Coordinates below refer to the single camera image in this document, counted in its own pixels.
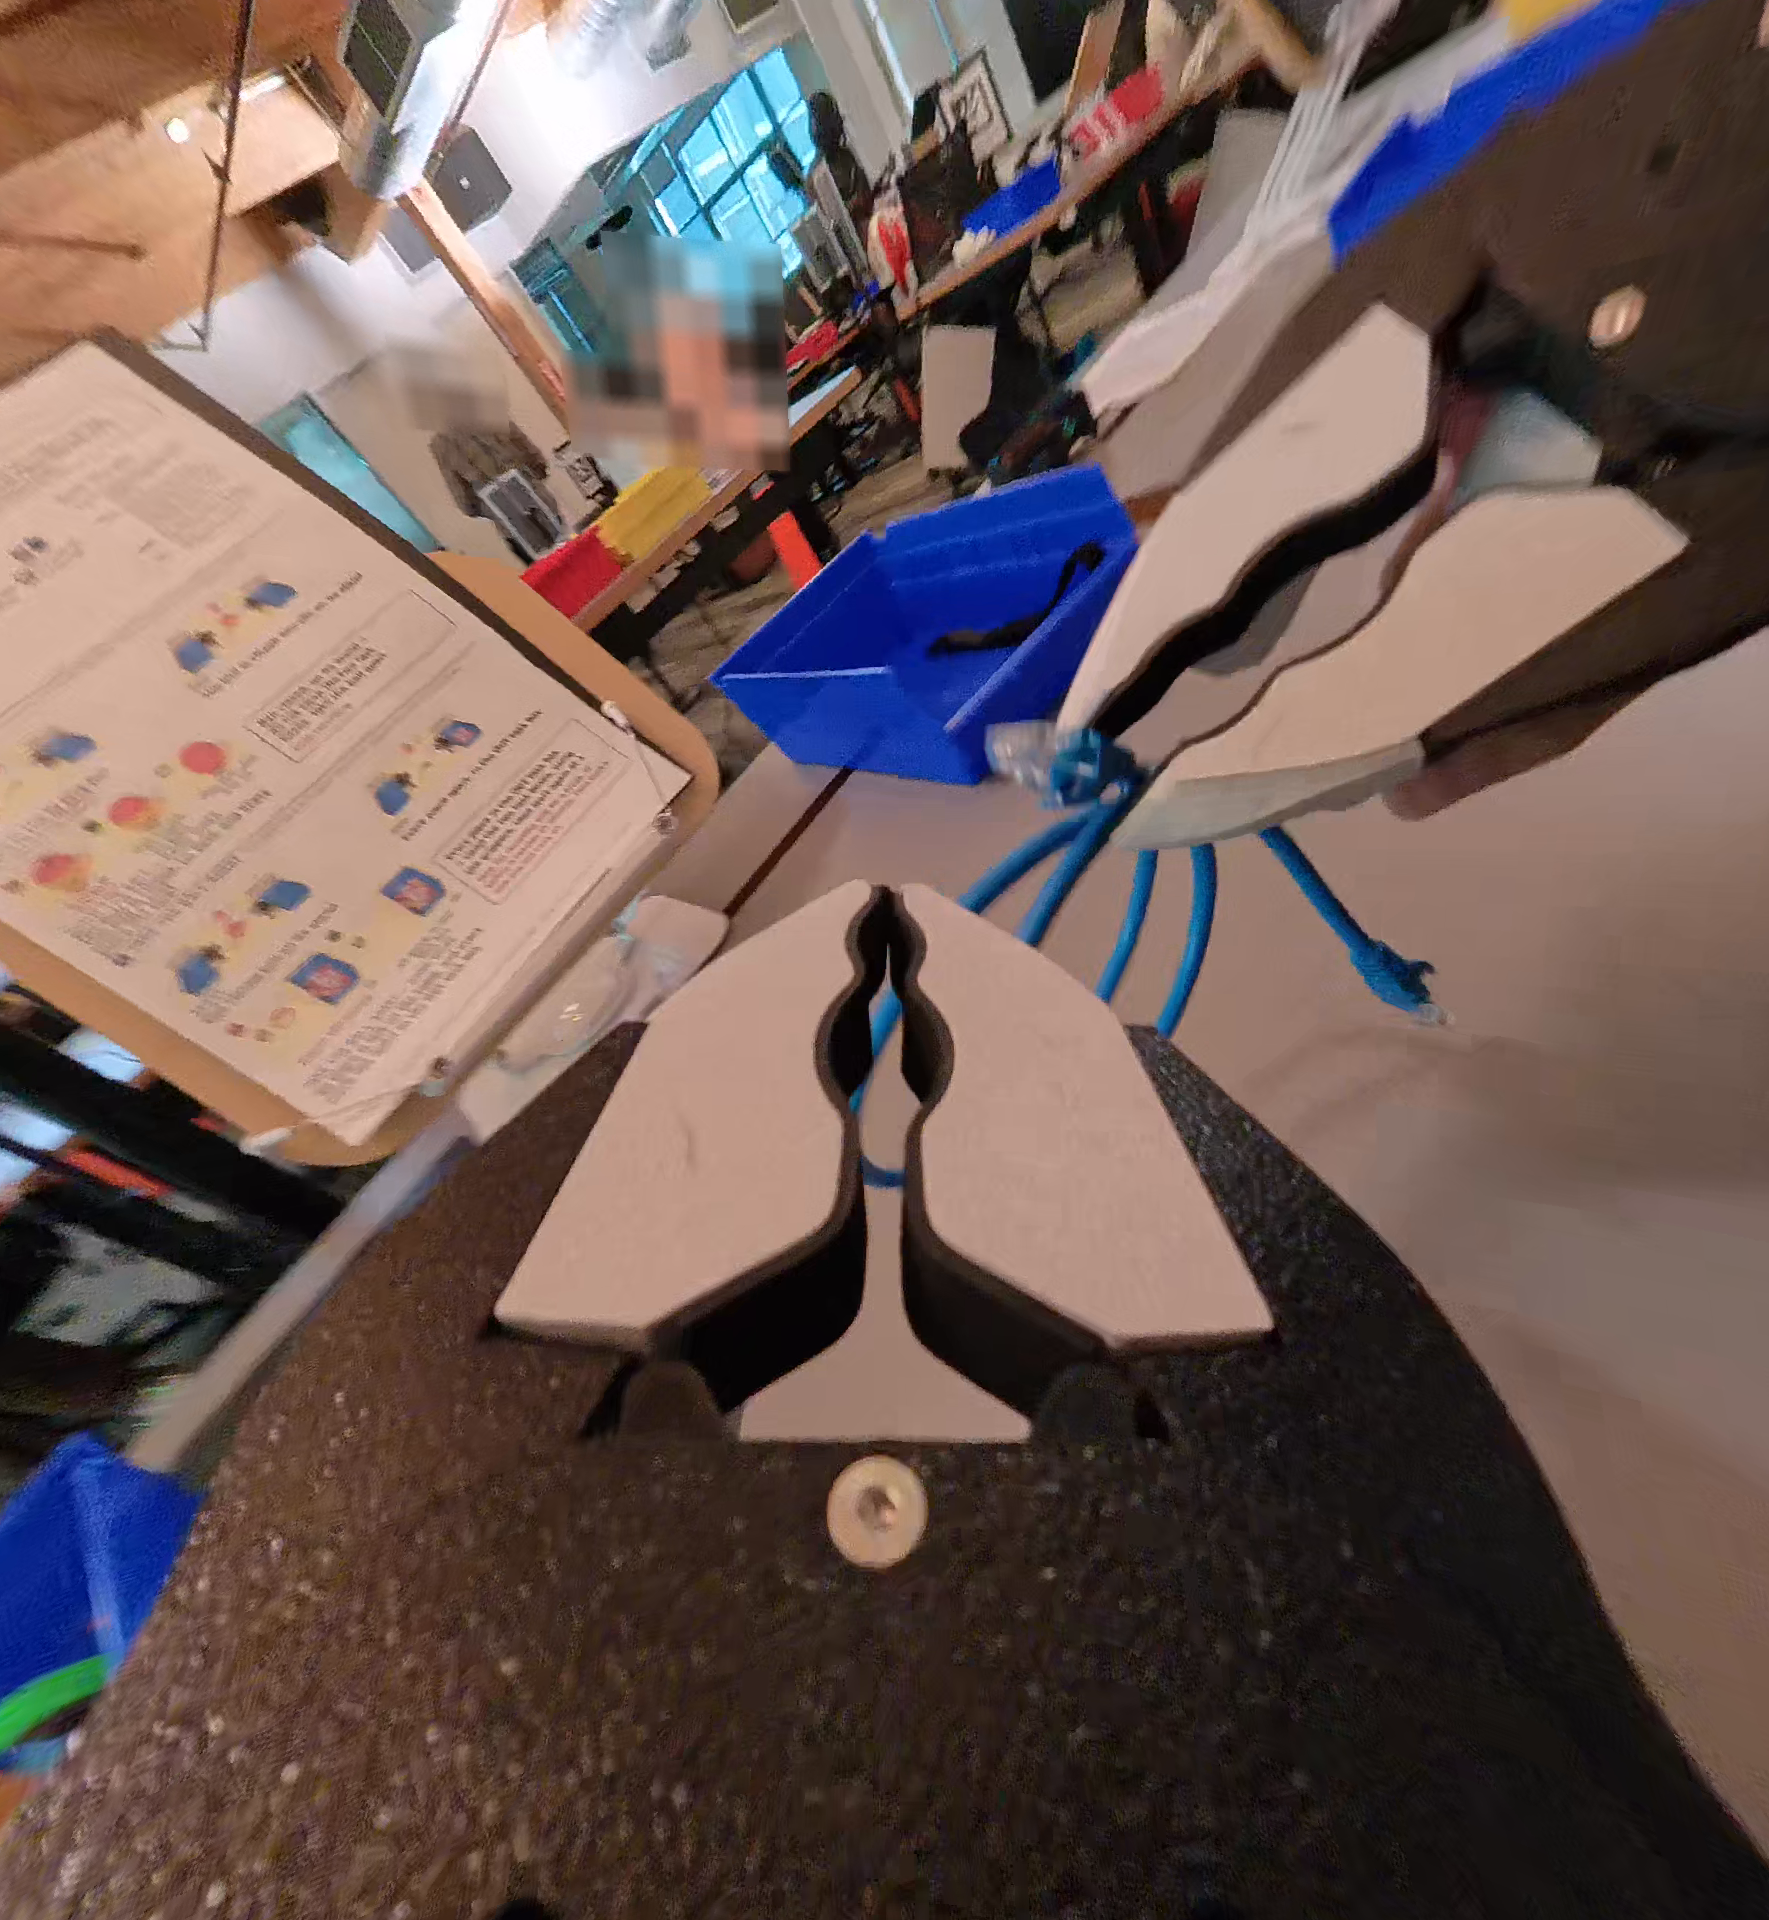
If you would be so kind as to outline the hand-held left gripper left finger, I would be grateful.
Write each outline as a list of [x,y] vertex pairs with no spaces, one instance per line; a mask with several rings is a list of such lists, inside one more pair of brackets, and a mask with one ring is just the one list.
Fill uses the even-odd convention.
[[887,888],[844,882],[718,957],[645,1023],[496,1325],[681,1362],[736,1414],[866,1297],[851,1099],[873,1067]]

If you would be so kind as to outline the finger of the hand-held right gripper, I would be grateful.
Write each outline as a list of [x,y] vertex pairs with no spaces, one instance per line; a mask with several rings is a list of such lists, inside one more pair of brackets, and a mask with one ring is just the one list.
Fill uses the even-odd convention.
[[1169,501],[1059,730],[1130,730],[1185,670],[1241,647],[1288,587],[1395,528],[1435,479],[1437,346],[1379,304]]
[[1344,810],[1405,780],[1422,736],[1688,550],[1629,489],[1497,489],[1452,515],[1385,600],[1181,746],[1119,830],[1185,849]]

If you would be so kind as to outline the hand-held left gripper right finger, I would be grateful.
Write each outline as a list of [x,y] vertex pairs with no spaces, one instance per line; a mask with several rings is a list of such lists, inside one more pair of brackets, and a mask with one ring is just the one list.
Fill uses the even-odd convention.
[[1275,1312],[1124,1023],[926,884],[893,897],[903,1304],[947,1367],[1036,1420],[1075,1370],[1270,1338]]

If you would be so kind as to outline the blue plastic bin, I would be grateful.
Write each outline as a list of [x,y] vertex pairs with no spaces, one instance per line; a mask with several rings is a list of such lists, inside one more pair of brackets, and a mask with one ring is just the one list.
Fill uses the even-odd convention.
[[0,1507],[0,1761],[107,1688],[198,1514],[191,1485],[87,1433]]
[[710,676],[802,767],[926,783],[990,774],[990,733],[1046,722],[1137,558],[1097,467],[858,535]]

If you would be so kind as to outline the person's right hand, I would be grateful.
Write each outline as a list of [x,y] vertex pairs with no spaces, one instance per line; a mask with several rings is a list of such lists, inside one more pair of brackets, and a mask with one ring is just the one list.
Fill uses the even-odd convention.
[[1399,820],[1425,820],[1467,798],[1515,777],[1517,742],[1506,730],[1486,730],[1454,742],[1425,761],[1408,780],[1385,793],[1385,807]]

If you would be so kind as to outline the white paper sheet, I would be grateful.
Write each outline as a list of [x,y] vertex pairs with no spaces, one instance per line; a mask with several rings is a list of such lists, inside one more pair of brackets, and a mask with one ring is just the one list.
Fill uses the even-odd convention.
[[1267,342],[1334,271],[1325,216],[1246,229],[1215,269],[1175,298],[1158,294],[1080,376],[1080,392],[1100,425],[1172,383],[1233,323],[1257,317]]

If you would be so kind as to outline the white monitor stand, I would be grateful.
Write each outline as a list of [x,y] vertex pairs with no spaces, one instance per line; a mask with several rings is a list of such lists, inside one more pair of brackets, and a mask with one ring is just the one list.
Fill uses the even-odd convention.
[[730,916],[672,897],[636,897],[506,1030],[496,1063],[506,1073],[565,1067],[619,1023],[649,1018],[724,946]]

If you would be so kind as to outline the yellow plastic bin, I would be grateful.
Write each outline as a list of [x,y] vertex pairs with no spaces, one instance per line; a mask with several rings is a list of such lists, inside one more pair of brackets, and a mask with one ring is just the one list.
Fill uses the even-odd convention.
[[650,467],[613,496],[590,531],[619,563],[632,567],[675,535],[689,515],[704,511],[711,492],[704,467]]

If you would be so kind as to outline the red plastic bin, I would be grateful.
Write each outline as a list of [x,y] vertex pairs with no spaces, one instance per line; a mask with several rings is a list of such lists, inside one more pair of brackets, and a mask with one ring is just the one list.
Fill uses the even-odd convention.
[[603,537],[593,524],[582,535],[558,543],[551,554],[525,567],[522,579],[553,609],[578,618],[611,587],[621,582],[629,558]]

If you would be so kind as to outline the large grid window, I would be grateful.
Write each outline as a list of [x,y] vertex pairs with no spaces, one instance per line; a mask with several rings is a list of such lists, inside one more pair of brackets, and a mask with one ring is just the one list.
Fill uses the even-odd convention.
[[662,119],[636,143],[632,181],[668,237],[769,246],[796,263],[805,190],[780,162],[805,177],[815,156],[808,93],[780,45]]

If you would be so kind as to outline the black ceiling speaker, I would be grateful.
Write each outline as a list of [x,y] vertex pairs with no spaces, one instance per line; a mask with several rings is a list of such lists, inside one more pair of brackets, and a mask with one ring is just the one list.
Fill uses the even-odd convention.
[[444,210],[460,230],[474,230],[501,216],[512,198],[512,181],[474,128],[460,128],[428,174]]

